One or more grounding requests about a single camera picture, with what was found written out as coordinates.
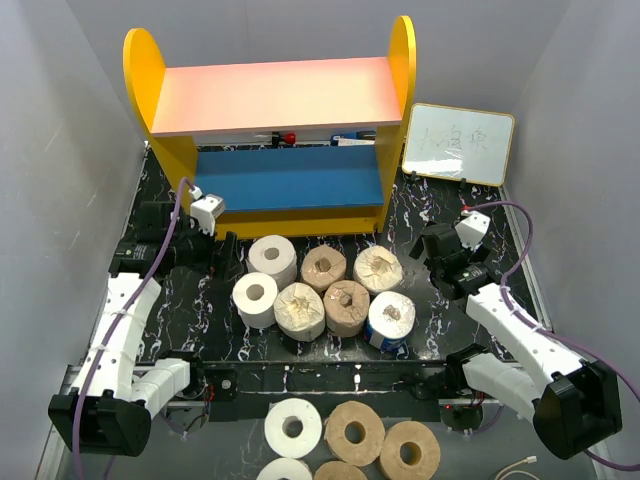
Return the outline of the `brown spare roll right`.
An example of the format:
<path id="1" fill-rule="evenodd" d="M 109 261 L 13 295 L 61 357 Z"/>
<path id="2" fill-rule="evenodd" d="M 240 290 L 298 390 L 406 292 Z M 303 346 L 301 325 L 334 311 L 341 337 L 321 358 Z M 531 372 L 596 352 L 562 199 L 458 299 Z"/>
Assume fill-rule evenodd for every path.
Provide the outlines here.
<path id="1" fill-rule="evenodd" d="M 386 433 L 379 465 L 387 479 L 428 480 L 440 464 L 441 449 L 434 433 L 416 421 L 402 421 Z"/>

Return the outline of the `blue wrapped white roll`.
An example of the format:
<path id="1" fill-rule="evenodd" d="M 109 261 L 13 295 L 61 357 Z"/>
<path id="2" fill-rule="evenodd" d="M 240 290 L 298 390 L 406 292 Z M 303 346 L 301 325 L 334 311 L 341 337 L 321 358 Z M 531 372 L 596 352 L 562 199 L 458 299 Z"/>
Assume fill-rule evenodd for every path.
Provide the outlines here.
<path id="1" fill-rule="evenodd" d="M 369 306 L 365 340 L 382 352 L 396 351 L 405 343 L 415 320 L 415 304 L 409 297 L 393 291 L 382 292 Z"/>

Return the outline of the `brown spare roll middle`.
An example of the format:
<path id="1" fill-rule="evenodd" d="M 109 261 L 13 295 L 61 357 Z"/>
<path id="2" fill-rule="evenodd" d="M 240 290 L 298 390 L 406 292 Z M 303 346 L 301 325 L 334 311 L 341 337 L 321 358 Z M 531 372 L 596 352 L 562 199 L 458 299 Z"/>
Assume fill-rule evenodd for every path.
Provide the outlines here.
<path id="1" fill-rule="evenodd" d="M 385 427 L 368 405 L 356 401 L 339 404 L 325 425 L 329 450 L 339 460 L 357 467 L 368 466 L 380 455 Z"/>

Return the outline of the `white spare roll bottom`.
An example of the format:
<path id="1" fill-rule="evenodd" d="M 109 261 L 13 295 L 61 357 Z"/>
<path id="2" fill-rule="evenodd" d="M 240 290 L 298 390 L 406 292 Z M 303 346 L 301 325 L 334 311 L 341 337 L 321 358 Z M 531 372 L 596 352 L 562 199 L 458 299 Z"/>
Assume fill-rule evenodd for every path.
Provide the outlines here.
<path id="1" fill-rule="evenodd" d="M 309 467 L 299 459 L 277 458 L 258 473 L 257 480 L 312 480 Z"/>

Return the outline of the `blue whiteboard eraser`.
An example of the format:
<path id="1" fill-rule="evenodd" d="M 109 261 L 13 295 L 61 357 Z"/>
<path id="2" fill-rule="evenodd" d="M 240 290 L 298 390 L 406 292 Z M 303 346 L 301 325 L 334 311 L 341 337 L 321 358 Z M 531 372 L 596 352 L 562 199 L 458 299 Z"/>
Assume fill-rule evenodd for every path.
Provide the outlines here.
<path id="1" fill-rule="evenodd" d="M 333 135 L 330 139 L 331 146 L 373 145 L 376 139 L 376 131 L 358 131 Z"/>

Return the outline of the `small whiteboard yellow frame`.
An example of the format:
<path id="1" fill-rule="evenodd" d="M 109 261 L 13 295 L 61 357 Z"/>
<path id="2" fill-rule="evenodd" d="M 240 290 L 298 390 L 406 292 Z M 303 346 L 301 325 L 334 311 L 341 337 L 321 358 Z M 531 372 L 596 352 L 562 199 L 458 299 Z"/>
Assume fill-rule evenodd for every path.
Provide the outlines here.
<path id="1" fill-rule="evenodd" d="M 416 103 L 402 170 L 407 175 L 500 187 L 514 128 L 515 119 L 507 113 Z"/>

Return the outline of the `yellow shelf with coloured boards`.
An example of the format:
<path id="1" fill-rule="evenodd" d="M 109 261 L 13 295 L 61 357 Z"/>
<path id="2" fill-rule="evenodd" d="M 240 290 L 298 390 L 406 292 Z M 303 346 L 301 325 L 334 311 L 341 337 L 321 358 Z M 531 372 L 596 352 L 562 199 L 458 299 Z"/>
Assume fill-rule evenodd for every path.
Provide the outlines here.
<path id="1" fill-rule="evenodd" d="M 242 238 L 383 230 L 416 83 L 412 20 L 382 57 L 169 67 L 151 33 L 130 30 L 132 110 L 167 180 L 224 199 L 215 232 Z M 373 145 L 333 135 L 376 131 Z M 271 145 L 273 132 L 294 145 Z"/>

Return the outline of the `cream roll front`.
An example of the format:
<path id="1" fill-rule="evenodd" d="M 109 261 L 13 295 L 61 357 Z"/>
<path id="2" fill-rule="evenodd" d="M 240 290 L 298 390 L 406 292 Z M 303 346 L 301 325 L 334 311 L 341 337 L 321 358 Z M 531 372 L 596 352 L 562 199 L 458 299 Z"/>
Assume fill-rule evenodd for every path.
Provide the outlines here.
<path id="1" fill-rule="evenodd" d="M 312 342 L 325 329 L 323 300 L 309 285 L 294 282 L 285 287 L 277 295 L 273 308 L 280 329 L 298 342 Z"/>

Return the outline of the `brown spare roll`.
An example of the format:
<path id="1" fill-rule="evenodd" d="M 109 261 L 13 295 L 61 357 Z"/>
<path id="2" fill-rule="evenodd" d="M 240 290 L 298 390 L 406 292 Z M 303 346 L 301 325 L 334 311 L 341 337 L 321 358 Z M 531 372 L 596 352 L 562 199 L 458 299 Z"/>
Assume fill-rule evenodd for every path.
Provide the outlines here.
<path id="1" fill-rule="evenodd" d="M 328 461 L 314 473 L 314 480 L 367 480 L 364 472 L 343 461 Z"/>
<path id="2" fill-rule="evenodd" d="M 441 449 L 434 433 L 416 421 L 402 421 L 386 433 L 379 465 L 387 479 L 428 480 L 440 464 Z"/>
<path id="3" fill-rule="evenodd" d="M 368 466 L 380 455 L 385 427 L 368 405 L 356 401 L 339 404 L 325 425 L 329 450 L 339 460 L 357 467 Z"/>

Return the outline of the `white spare roll foreground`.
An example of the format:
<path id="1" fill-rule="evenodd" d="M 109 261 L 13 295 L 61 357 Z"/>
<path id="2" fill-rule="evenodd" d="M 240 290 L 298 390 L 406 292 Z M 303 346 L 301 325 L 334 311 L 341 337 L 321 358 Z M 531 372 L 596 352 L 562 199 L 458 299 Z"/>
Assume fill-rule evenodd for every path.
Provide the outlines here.
<path id="1" fill-rule="evenodd" d="M 269 447 L 279 456 L 300 459 L 315 449 L 323 424 L 318 410 L 307 400 L 290 398 L 272 406 L 264 421 Z"/>

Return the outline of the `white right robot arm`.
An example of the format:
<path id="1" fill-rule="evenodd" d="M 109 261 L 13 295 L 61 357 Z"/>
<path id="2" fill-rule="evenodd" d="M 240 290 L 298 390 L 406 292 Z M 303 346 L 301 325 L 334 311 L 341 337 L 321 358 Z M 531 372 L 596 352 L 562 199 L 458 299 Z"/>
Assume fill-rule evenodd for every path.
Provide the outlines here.
<path id="1" fill-rule="evenodd" d="M 511 366 L 472 344 L 447 356 L 442 388 L 460 397 L 478 391 L 499 400 L 533 425 L 552 454 L 569 459 L 621 430 L 616 375 L 603 362 L 588 361 L 545 336 L 500 286 L 481 244 L 488 224 L 479 213 L 456 225 L 428 222 L 410 252 L 424 260 L 441 295 L 459 301 L 518 363 Z"/>

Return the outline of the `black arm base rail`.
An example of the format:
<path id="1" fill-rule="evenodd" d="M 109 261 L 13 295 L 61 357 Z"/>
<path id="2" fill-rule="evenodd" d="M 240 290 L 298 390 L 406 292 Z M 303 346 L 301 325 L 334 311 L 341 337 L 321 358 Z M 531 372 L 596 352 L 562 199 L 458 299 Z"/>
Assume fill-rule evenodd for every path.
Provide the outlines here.
<path id="1" fill-rule="evenodd" d="M 176 397 L 168 407 L 202 409 L 211 422 L 230 422 L 263 418 L 287 398 L 312 403 L 323 418 L 342 402 L 359 401 L 382 418 L 423 422 L 458 420 L 470 409 L 473 427 L 498 407 L 487 394 L 457 393 L 446 386 L 442 361 L 207 362 L 200 379 L 202 393 Z"/>

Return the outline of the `cream roll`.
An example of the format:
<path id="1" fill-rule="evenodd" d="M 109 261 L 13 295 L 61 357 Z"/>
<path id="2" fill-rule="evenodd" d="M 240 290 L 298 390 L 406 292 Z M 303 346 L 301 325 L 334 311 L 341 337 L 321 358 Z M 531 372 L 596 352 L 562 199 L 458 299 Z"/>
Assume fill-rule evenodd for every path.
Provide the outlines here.
<path id="1" fill-rule="evenodd" d="M 398 258 L 382 246 L 362 250 L 354 262 L 354 280 L 370 294 L 377 295 L 397 288 L 403 278 Z"/>
<path id="2" fill-rule="evenodd" d="M 325 329 L 323 300 L 309 285 L 294 282 L 285 287 L 277 295 L 273 308 L 280 329 L 298 342 L 312 342 Z"/>

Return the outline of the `red black marker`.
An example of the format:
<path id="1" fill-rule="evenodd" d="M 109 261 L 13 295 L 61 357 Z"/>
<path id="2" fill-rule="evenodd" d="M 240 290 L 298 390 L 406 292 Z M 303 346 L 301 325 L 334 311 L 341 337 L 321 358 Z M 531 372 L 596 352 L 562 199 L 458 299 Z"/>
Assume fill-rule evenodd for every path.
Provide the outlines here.
<path id="1" fill-rule="evenodd" d="M 294 145 L 295 143 L 296 143 L 295 133 L 273 132 L 271 135 L 271 145 L 273 147 L 278 147 L 280 144 Z"/>

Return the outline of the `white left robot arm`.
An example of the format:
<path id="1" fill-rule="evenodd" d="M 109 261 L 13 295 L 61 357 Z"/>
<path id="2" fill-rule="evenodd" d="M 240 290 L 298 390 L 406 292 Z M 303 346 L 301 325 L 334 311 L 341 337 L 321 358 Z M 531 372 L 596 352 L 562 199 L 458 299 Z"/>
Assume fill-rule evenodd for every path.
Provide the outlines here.
<path id="1" fill-rule="evenodd" d="M 139 224 L 117 244 L 104 310 L 83 365 L 66 394 L 52 396 L 48 415 L 70 450 L 135 457 L 152 419 L 176 395 L 200 396 L 207 376 L 195 353 L 168 350 L 136 376 L 136 357 L 165 278 L 185 267 L 227 280 L 238 265 L 237 236 L 222 239 L 215 222 L 223 200 L 206 195 L 187 210 L 171 202 L 141 204 Z"/>

